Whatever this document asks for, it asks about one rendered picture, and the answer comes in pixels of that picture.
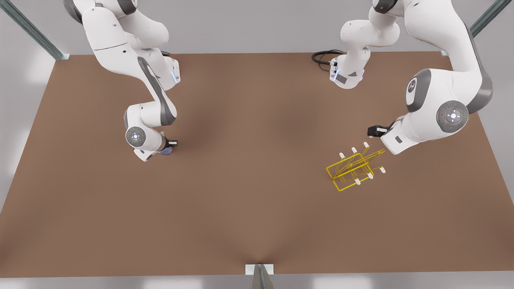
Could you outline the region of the silver frame post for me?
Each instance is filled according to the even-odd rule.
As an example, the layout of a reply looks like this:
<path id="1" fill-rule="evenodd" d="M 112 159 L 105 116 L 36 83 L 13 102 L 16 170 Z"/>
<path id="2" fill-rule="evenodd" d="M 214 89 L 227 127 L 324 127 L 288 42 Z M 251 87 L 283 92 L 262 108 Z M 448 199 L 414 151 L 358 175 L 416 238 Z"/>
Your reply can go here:
<path id="1" fill-rule="evenodd" d="M 10 0 L 0 0 L 0 9 L 56 61 L 70 59 L 69 54 L 62 53 Z"/>
<path id="2" fill-rule="evenodd" d="M 251 289 L 275 289 L 270 278 L 274 265 L 245 265 L 245 274 L 252 275 Z"/>
<path id="3" fill-rule="evenodd" d="M 463 16 L 471 35 L 481 33 L 513 0 L 452 0 Z"/>

